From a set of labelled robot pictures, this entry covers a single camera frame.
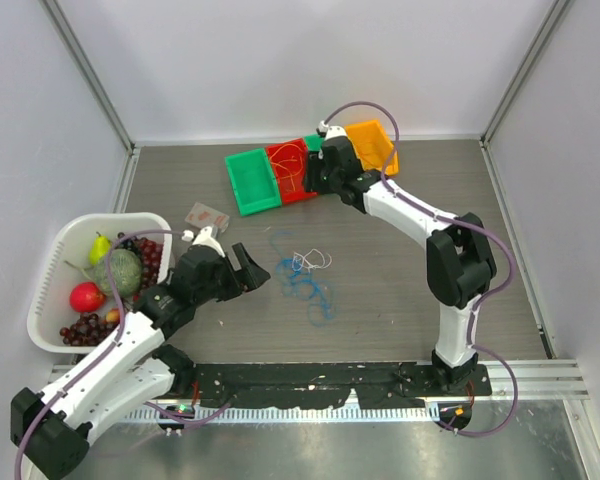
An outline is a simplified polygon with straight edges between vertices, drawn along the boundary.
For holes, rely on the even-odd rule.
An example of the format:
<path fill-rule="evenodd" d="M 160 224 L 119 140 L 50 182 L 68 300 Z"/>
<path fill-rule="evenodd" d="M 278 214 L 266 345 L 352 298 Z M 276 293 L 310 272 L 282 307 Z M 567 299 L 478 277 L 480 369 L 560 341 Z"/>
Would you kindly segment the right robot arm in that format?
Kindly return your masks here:
<path fill-rule="evenodd" d="M 303 185 L 319 195 L 337 195 L 344 204 L 387 222 L 424 249 L 427 285 L 440 306 L 431 380 L 440 393 L 457 393 L 477 367 L 474 326 L 497 273 L 479 217 L 438 210 L 383 172 L 365 170 L 345 136 L 327 139 L 319 150 L 307 154 Z"/>

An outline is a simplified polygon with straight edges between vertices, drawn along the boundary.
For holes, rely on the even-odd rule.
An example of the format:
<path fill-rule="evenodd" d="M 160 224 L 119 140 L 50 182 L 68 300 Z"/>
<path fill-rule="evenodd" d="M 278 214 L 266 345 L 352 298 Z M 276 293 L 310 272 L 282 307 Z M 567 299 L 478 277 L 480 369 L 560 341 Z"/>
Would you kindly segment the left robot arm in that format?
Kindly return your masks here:
<path fill-rule="evenodd" d="M 205 303 L 232 300 L 271 277 L 242 244 L 233 250 L 238 268 L 216 240 L 196 238 L 84 360 L 40 391 L 20 390 L 10 405 L 16 459 L 28 459 L 48 479 L 63 479 L 129 410 L 165 393 L 185 397 L 194 364 L 168 339 Z"/>

